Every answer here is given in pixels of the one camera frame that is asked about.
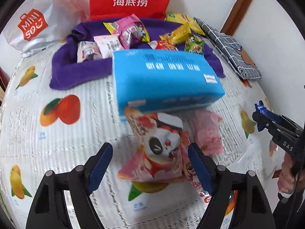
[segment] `pink candy wrapper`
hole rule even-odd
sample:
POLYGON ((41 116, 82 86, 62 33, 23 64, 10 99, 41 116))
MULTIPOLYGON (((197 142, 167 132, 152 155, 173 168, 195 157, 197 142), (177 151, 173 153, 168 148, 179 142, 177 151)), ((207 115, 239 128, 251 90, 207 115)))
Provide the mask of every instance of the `pink candy wrapper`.
POLYGON ((112 53, 115 51, 124 50, 118 34, 114 35, 99 35, 94 36, 93 39, 99 46, 103 59, 112 58, 112 53))
POLYGON ((144 24, 135 14, 112 23, 112 26, 115 29, 114 34, 120 34, 121 44, 126 50, 137 44, 146 35, 144 24))
POLYGON ((118 178, 137 182, 181 180, 181 148, 189 145, 182 120, 165 113, 144 115, 126 108, 125 116, 141 144, 135 156, 118 172, 118 178))
POLYGON ((205 109, 195 110, 195 142, 205 155, 224 151, 218 123, 222 117, 205 109))

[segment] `gray plaid cloth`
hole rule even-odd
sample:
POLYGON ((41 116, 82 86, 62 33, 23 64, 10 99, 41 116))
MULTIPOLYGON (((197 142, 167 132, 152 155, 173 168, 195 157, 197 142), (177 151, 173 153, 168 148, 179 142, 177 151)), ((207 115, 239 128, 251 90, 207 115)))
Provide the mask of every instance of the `gray plaid cloth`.
POLYGON ((236 51, 242 50, 242 46, 232 36, 220 33, 213 27, 210 27, 200 19, 194 18, 199 24, 204 33, 211 39, 212 44, 216 47, 219 53, 223 56, 228 64, 233 68, 236 74, 242 79, 259 79, 262 75, 258 68, 245 63, 244 58, 236 51))

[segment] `snack package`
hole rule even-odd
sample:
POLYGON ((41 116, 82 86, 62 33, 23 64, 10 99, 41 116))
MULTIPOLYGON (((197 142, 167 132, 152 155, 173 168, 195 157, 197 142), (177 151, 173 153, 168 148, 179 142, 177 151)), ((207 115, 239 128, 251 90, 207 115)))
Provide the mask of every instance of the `snack package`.
POLYGON ((99 47, 95 42, 81 41, 78 43, 77 62, 82 63, 85 60, 102 59, 99 47))
POLYGON ((165 12, 165 20, 171 21, 171 22, 177 22, 180 24, 185 24, 186 22, 189 22, 190 28, 194 32, 196 32, 202 36, 205 36, 204 32, 202 31, 202 29, 200 28, 198 23, 193 18, 188 17, 187 15, 183 15, 183 14, 175 13, 175 12, 165 12))
POLYGON ((190 25, 189 23, 185 23, 173 32, 166 33, 163 36, 160 36, 160 39, 167 40, 169 43, 177 45, 187 41, 191 36, 192 32, 190 25))
POLYGON ((166 40, 154 40, 148 43, 152 49, 177 51, 178 49, 166 40))
POLYGON ((222 117, 205 109, 195 110, 195 142, 205 155, 223 153, 218 123, 222 117))
POLYGON ((126 50, 140 40, 150 42, 150 37, 144 24, 135 14, 113 23, 104 23, 104 25, 111 34, 120 34, 121 44, 126 50))
MULTIPOLYGON (((109 31, 109 33, 111 33, 111 34, 114 34, 114 33, 115 33, 115 28, 114 28, 114 26, 112 25, 112 23, 104 22, 103 24, 104 24, 104 26, 107 28, 107 30, 109 31)), ((150 42, 150 36, 149 36, 148 31, 146 30, 146 28, 143 27, 143 26, 138 26, 138 28, 144 32, 144 36, 143 36, 143 38, 141 39, 141 41, 142 41, 142 42, 149 43, 149 42, 150 42)))
POLYGON ((103 59, 112 58, 114 51, 124 50, 119 41, 119 34, 114 35, 99 35, 94 36, 93 39, 97 43, 103 59))
POLYGON ((185 51, 203 55, 204 41, 202 38, 193 35, 185 43, 185 51))
POLYGON ((144 115, 129 107, 125 116, 141 148, 119 170, 118 178, 137 182, 172 182, 181 177, 181 148, 189 144, 182 120, 165 113, 144 115))

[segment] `miniso bag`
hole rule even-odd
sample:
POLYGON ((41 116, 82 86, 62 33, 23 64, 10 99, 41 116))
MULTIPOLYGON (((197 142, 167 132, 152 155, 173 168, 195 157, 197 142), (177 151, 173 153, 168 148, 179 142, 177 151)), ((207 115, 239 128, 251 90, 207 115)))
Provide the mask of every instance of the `miniso bag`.
POLYGON ((29 57, 65 39, 83 20, 85 12, 76 0, 25 0, 3 34, 9 45, 29 57))

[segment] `blue box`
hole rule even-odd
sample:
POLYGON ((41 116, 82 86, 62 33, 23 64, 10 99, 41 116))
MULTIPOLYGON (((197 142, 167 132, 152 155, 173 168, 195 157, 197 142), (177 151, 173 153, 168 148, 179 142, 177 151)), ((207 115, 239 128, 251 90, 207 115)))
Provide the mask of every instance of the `blue box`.
POLYGON ((113 53, 119 115, 126 106, 141 112, 171 112, 206 107, 225 91, 202 55, 165 50, 113 53))

